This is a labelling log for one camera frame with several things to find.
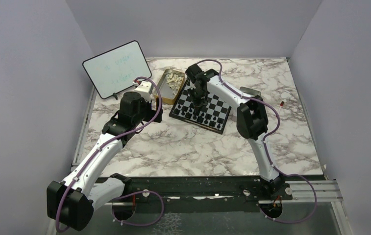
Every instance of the black whiteboard border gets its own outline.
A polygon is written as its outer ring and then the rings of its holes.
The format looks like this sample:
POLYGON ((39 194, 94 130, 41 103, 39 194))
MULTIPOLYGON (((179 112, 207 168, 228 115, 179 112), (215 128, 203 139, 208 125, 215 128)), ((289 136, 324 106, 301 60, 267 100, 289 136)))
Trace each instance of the black whiteboard border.
MULTIPOLYGON (((87 72, 86 68, 84 67, 84 63, 85 63, 86 61, 92 60, 92 59, 94 59, 94 58, 96 58, 96 57, 98 57, 98 56, 101 56, 101 55, 103 55, 103 54, 106 54, 106 53, 108 53, 108 52, 110 52, 110 51, 116 50, 116 49, 118 49, 118 48, 120 48, 120 47, 123 47, 123 46, 128 45, 129 43, 133 43, 133 42, 137 42, 137 43, 138 43, 139 49, 141 50, 142 55, 144 56, 145 63, 146 63, 146 65, 147 65, 147 67, 148 67, 148 70, 149 70, 149 72, 150 72, 150 77, 148 77, 148 78, 151 78, 151 77, 152 77, 152 71, 151 71, 150 68, 149 68, 148 62, 146 61, 146 57, 145 57, 145 55, 144 55, 144 52, 142 51, 141 45, 139 44, 138 41, 133 40, 133 41, 128 42, 128 43, 125 43, 125 44, 123 44, 123 45, 121 45, 121 46, 115 47, 115 48, 113 48, 113 49, 111 49, 111 50, 108 50, 108 51, 106 51, 106 52, 103 52, 102 54, 96 55, 95 57, 92 57, 92 58, 90 58, 90 59, 87 59, 87 60, 83 61, 83 68, 84 68, 84 71, 86 71, 87 76, 89 76, 90 81, 92 81, 93 86, 95 87, 95 89, 96 89, 97 93, 99 94, 100 98, 102 98, 102 99, 107 99, 107 98, 109 98, 109 97, 112 97, 113 95, 111 94, 111 95, 109 95, 109 96, 106 97, 106 98, 103 98, 103 97, 100 95, 100 92, 97 90, 96 85, 94 84, 92 78, 90 77, 89 73, 87 72)), ((133 87, 133 84, 132 84, 132 86, 127 87, 127 88, 125 88, 125 89, 123 89, 123 90, 117 92, 117 94, 120 93, 120 92, 126 91, 127 89, 129 89, 129 88, 131 88, 131 87, 133 87)))

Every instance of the white marble surface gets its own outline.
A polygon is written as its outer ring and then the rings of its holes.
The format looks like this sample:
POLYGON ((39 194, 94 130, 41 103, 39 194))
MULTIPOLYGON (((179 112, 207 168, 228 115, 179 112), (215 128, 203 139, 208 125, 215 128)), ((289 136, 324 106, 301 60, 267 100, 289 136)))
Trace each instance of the white marble surface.
MULTIPOLYGON (((199 59, 148 59, 155 82, 166 68, 185 71, 199 59)), ((260 90, 263 99, 278 108, 282 123, 269 137, 279 168, 286 173, 322 174, 317 153, 285 58, 220 59, 223 78, 235 87, 260 90)), ((219 69, 212 62, 201 65, 203 70, 219 69)), ((119 100, 102 100, 98 95, 80 162, 92 146, 103 125, 119 108, 119 100)), ((223 135, 205 130, 168 116, 171 105, 163 105, 162 123, 152 123, 135 135, 103 171, 102 176, 120 173, 126 176, 226 176, 257 175, 259 168, 249 143, 236 129, 230 116, 223 135)), ((272 130, 276 117, 267 109, 272 130)))

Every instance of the whiteboard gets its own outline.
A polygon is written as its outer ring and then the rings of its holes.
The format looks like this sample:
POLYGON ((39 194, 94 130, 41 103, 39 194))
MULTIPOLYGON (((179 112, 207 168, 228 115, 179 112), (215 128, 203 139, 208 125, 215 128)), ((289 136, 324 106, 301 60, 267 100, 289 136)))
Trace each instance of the whiteboard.
POLYGON ((131 87, 137 77, 152 76, 137 41, 88 59, 83 67, 102 99, 131 87))

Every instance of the bolt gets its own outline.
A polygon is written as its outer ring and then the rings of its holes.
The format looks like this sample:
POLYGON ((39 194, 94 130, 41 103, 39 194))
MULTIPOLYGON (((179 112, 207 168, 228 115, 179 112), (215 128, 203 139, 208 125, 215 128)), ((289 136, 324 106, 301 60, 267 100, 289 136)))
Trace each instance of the bolt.
POLYGON ((250 195, 250 191, 245 189, 245 190, 243 190, 243 194, 245 196, 249 196, 250 195))
POLYGON ((142 195, 143 195, 144 197, 149 197, 149 193, 148 193, 148 192, 143 192, 142 195))
POLYGON ((285 193, 286 193, 287 195, 292 195, 292 189, 291 189, 291 188, 286 188, 286 189, 285 189, 285 193))

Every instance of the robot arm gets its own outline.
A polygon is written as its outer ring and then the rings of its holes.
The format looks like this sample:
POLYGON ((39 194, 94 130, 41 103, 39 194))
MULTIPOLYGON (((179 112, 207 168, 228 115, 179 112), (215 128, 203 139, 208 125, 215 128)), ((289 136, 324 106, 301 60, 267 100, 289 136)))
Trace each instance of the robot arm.
MULTIPOLYGON (((127 177, 115 174, 96 187, 94 183, 110 160, 136 134, 132 131, 141 122, 149 121, 155 116, 156 111, 152 110, 151 105, 151 91, 152 84, 142 81, 134 92, 126 92, 121 99, 119 111, 104 125, 99 140, 81 164, 60 183, 50 183, 47 188, 48 217, 56 218, 60 200, 67 191, 59 222, 81 231, 89 223, 96 209, 122 195, 125 185, 130 181, 127 177), (115 139, 116 136, 129 131, 132 133, 115 139)), ((154 121, 162 121, 162 110, 154 121)))
MULTIPOLYGON (((195 114, 199 115, 201 108, 207 105, 206 99, 209 93, 213 93, 224 100, 237 113, 237 130, 240 135, 247 139, 254 152, 257 163, 259 164, 260 177, 271 184, 273 188, 277 184, 282 184, 283 182, 279 178, 279 172, 269 163, 262 143, 262 139, 268 130, 268 117, 265 106, 255 101, 240 98, 231 92, 221 83, 218 72, 213 69, 202 71, 197 64, 194 64, 188 67, 185 73, 195 85, 195 89, 189 90, 194 104, 195 114)), ((251 96, 234 88, 229 83, 227 85, 239 92, 241 96, 251 96)), ((259 95, 254 98, 262 100, 259 95)), ((270 157, 275 165, 274 157, 271 153, 270 157)))

